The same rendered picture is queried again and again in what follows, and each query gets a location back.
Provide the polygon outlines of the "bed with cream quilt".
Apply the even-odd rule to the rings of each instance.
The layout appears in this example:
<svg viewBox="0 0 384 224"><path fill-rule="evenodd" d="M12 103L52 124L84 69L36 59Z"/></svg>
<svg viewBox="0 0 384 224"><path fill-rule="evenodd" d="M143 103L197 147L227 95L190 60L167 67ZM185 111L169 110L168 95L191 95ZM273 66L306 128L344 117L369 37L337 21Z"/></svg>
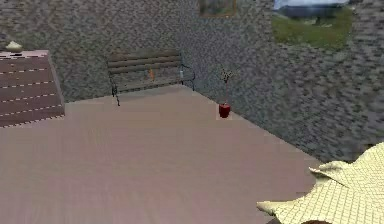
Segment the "bed with cream quilt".
<svg viewBox="0 0 384 224"><path fill-rule="evenodd" d="M313 188L289 201L262 201L257 209L281 224L384 224L384 142L355 161L331 161L310 170Z"/></svg>

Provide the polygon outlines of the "plant in red pot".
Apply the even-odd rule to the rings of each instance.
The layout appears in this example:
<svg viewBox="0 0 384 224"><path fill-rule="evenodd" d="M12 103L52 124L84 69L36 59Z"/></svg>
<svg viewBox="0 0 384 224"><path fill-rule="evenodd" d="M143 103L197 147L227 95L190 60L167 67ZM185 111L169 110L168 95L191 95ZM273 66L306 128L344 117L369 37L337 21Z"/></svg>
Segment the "plant in red pot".
<svg viewBox="0 0 384 224"><path fill-rule="evenodd" d="M228 83L229 83L229 80L235 76L236 76L236 73L228 69L222 69L221 71L221 80L224 82L224 85L225 85L224 102L219 104L219 116L221 118L227 118L231 112L231 106L228 103L228 96L229 96Z"/></svg>

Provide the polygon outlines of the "brown slatted bench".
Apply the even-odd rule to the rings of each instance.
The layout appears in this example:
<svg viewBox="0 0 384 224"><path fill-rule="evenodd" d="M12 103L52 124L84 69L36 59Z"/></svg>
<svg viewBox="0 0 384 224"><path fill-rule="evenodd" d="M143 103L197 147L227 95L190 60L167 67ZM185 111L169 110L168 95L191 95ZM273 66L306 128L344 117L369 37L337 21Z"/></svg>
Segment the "brown slatted bench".
<svg viewBox="0 0 384 224"><path fill-rule="evenodd" d="M161 85L181 84L190 82L192 90L195 90L195 71L183 63L183 57L177 49L155 49L139 50L131 53L112 54L106 59L107 74L111 85L111 94L116 98L117 105L120 105L119 93L142 88L159 87ZM131 75L133 72L147 72L149 69L170 69L177 68L178 71L172 75L156 77L151 81L147 79L118 82L115 78L119 74ZM180 80L179 71L183 70L183 82Z"/></svg>

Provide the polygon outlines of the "window with green view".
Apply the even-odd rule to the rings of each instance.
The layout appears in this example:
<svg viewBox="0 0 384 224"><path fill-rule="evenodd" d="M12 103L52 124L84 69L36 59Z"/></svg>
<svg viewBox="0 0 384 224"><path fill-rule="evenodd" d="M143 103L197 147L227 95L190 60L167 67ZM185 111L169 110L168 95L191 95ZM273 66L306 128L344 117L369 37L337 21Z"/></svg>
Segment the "window with green view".
<svg viewBox="0 0 384 224"><path fill-rule="evenodd" d="M342 48L351 34L352 0L274 0L271 17L277 43Z"/></svg>

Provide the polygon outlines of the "cream lump on chest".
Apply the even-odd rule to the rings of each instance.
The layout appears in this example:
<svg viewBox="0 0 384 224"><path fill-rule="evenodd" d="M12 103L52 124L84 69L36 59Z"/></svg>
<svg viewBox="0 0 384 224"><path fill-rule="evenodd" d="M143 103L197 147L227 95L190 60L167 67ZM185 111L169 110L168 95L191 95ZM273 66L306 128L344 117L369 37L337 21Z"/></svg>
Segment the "cream lump on chest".
<svg viewBox="0 0 384 224"><path fill-rule="evenodd" d="M14 42L14 41L11 41L7 46L6 46L6 49L9 51L9 52L22 52L23 51L23 46Z"/></svg>

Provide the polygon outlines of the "framed wall picture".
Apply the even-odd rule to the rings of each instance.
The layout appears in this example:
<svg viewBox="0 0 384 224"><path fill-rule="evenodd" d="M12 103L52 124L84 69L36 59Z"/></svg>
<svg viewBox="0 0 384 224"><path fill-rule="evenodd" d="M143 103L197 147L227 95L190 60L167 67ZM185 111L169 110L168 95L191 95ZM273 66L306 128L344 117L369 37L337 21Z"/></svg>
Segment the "framed wall picture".
<svg viewBox="0 0 384 224"><path fill-rule="evenodd" d="M236 0L199 0L202 17L229 17L236 12Z"/></svg>

